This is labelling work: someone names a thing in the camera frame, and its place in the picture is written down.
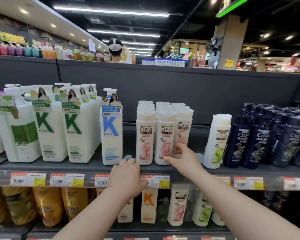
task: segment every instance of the dark blue shampoo bottle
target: dark blue shampoo bottle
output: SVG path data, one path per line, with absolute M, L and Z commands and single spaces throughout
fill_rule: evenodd
M 257 115 L 254 124 L 250 131 L 246 150 L 240 164 L 245 168 L 256 169 L 261 160 L 261 155 L 268 143 L 271 123 L 271 117 L 264 115 Z
M 248 142 L 252 124 L 252 117 L 249 115 L 238 115 L 231 128 L 228 138 L 228 146 L 224 153 L 223 165 L 229 168 L 239 167 L 239 162 Z
M 289 116 L 273 149 L 271 163 L 287 167 L 300 142 L 300 115 Z
M 291 116 L 290 113 L 284 113 L 284 111 L 273 111 L 275 111 L 275 115 L 272 117 L 272 124 L 270 125 L 270 136 L 268 139 L 268 144 L 265 147 L 262 155 L 263 164 L 271 164 L 270 158 L 272 157 L 276 141 L 279 139 L 281 131 L 284 128 L 288 117 Z

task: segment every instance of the green light strip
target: green light strip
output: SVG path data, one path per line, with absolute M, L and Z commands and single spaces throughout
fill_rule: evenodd
M 217 15 L 217 18 L 221 18 L 224 15 L 228 14 L 229 12 L 231 12 L 233 9 L 239 7 L 240 5 L 244 4 L 246 1 L 248 0 L 240 0 L 238 1 L 236 4 L 230 6 L 228 9 L 224 10 L 222 13 L 220 13 L 219 15 Z

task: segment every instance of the hand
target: hand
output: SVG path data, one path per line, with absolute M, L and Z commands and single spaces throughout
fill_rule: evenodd
M 123 159 L 114 165 L 109 175 L 108 189 L 118 193 L 125 201 L 140 194 L 148 185 L 148 180 L 140 181 L 140 165 L 134 158 Z
M 173 147 L 174 153 L 181 154 L 181 158 L 165 156 L 163 159 L 174 166 L 183 176 L 191 180 L 195 177 L 195 172 L 204 170 L 196 154 L 185 144 L 176 143 Z

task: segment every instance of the white headset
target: white headset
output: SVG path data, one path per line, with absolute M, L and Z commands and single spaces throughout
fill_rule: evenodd
M 120 44 L 116 44 L 116 39 L 113 39 L 113 44 L 109 45 L 109 49 L 112 51 L 119 51 L 122 49 L 122 46 Z

